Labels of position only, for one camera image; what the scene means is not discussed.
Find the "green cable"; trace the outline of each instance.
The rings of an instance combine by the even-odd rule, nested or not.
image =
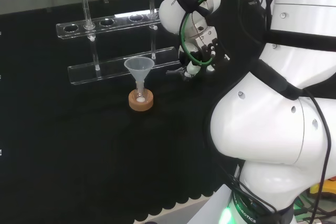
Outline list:
[[[199,65],[208,65],[212,62],[212,58],[210,60],[208,60],[207,62],[202,62],[202,61],[199,61],[199,60],[196,60],[192,55],[191,53],[188,51],[188,49],[186,49],[185,47],[185,41],[184,41],[184,29],[185,29],[185,26],[187,24],[187,20],[189,18],[189,14],[187,15],[187,17],[185,18],[185,21],[183,23],[183,26],[182,26],[182,31],[181,31],[181,43],[182,43],[182,48],[183,48],[183,51],[188,55],[188,57],[195,63],[199,64]]]
[[[184,23],[183,23],[183,26],[182,26],[182,30],[181,30],[181,45],[182,45],[182,49],[183,51],[188,55],[188,57],[195,63],[197,63],[198,65],[209,65],[211,62],[212,62],[212,58],[210,60],[208,60],[207,62],[202,62],[202,61],[199,61],[199,60],[196,60],[192,55],[191,53],[188,51],[188,49],[186,48],[185,46],[185,41],[184,41],[184,30],[185,30],[185,26],[187,24],[187,21],[188,21],[188,18],[189,18],[189,14],[185,17],[185,20],[184,20]]]

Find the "funnel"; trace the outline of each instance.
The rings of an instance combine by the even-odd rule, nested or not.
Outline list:
[[[134,57],[125,61],[125,67],[135,78],[136,90],[129,95],[130,107],[136,111],[145,111],[153,106],[153,93],[144,88],[144,80],[155,63],[147,57]]]
[[[134,57],[126,60],[124,65],[131,72],[136,82],[144,82],[155,63],[147,57]]]

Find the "green light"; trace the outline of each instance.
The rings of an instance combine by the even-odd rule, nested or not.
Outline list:
[[[218,224],[234,224],[234,223],[235,221],[232,218],[230,209],[228,207],[225,208],[224,211],[222,212]]]

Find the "white plastic funnel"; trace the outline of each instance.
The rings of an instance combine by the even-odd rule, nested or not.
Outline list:
[[[145,102],[146,99],[144,97],[144,81],[151,69],[154,67],[155,63],[154,60],[147,58],[147,57],[134,57],[130,58],[125,61],[125,67],[131,72],[135,81],[136,85],[136,92],[137,92],[137,101],[138,102]]]
[[[147,57],[134,57],[126,60],[124,65],[133,75],[136,82],[144,82],[155,63],[152,59]]]

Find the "wooden stand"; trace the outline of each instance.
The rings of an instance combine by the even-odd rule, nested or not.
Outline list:
[[[154,96],[152,91],[145,89],[144,93],[146,94],[146,100],[144,102],[137,101],[136,92],[136,90],[133,90],[128,96],[128,101],[131,109],[135,111],[146,111],[153,107]]]

